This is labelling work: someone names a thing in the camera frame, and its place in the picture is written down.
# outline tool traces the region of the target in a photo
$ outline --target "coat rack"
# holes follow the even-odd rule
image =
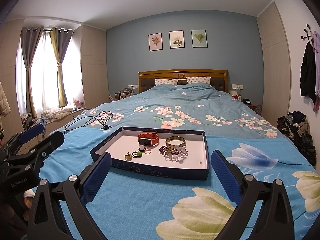
[[[310,33],[311,33],[311,28],[310,28],[310,25],[309,24],[307,24],[307,28],[309,28],[309,30],[310,30]],[[303,37],[303,36],[301,36],[301,39],[305,39],[305,38],[308,38],[308,41],[309,41],[309,43],[310,43],[310,37],[312,37],[311,35],[309,35],[309,33],[308,33],[308,31],[307,31],[307,29],[304,29],[304,32],[305,33],[307,33],[307,36],[306,37]]]

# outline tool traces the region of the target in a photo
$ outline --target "framed picture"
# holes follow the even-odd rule
[[[170,49],[184,48],[183,31],[169,32]]]
[[[191,30],[192,46],[194,48],[207,48],[207,32],[206,30]]]
[[[149,51],[161,50],[162,46],[162,33],[155,33],[149,35]]]

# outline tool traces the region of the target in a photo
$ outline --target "smartwatch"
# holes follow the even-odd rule
[[[152,147],[159,143],[159,136],[156,133],[141,133],[138,135],[140,148]]]

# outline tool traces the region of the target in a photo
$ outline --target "blue wall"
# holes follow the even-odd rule
[[[191,30],[206,30],[208,48],[193,48]],[[185,48],[170,49],[169,31],[183,30]],[[162,33],[163,50],[149,51],[148,35]],[[242,95],[262,104],[263,57],[256,18],[209,10],[153,15],[107,30],[110,95],[138,84],[138,72],[160,69],[227,69]]]

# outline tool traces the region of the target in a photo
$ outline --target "window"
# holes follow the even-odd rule
[[[71,39],[62,62],[63,84],[69,107],[73,101],[83,101],[80,53]],[[16,90],[20,114],[26,112],[26,68],[21,43],[18,47],[16,65]],[[37,114],[59,107],[57,84],[57,61],[50,34],[42,33],[31,68],[31,90]]]

